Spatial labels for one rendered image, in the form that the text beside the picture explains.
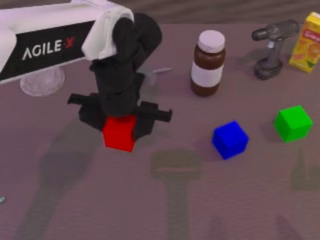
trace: brown jar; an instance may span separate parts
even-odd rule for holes
[[[219,31],[206,30],[200,34],[191,69],[191,89],[196,95],[208,97],[218,90],[225,63],[225,42]]]

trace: red x letter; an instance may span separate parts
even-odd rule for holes
[[[75,37],[67,37],[66,38],[66,49],[71,48],[74,44]]]

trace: yellow juice box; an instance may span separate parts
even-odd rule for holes
[[[310,13],[306,18],[289,64],[310,73],[320,56],[320,14]]]

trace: white jar lid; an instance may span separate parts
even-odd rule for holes
[[[225,36],[216,30],[203,31],[198,39],[198,47],[208,54],[216,54],[225,48]]]

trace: brown tabletop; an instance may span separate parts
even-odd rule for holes
[[[71,93],[96,90],[89,62],[64,68],[56,94],[32,98],[12,82],[0,87],[1,240],[319,240],[320,76],[285,65],[268,81],[252,73],[266,41],[261,25],[163,25],[163,43],[146,63],[172,67],[142,99],[173,109],[133,153],[107,149],[77,119]],[[226,36],[227,59],[216,95],[190,90],[198,35]],[[295,39],[288,40],[290,53]],[[283,143],[272,121],[302,105],[314,121],[305,139]],[[223,161],[214,128],[237,120],[246,152]]]

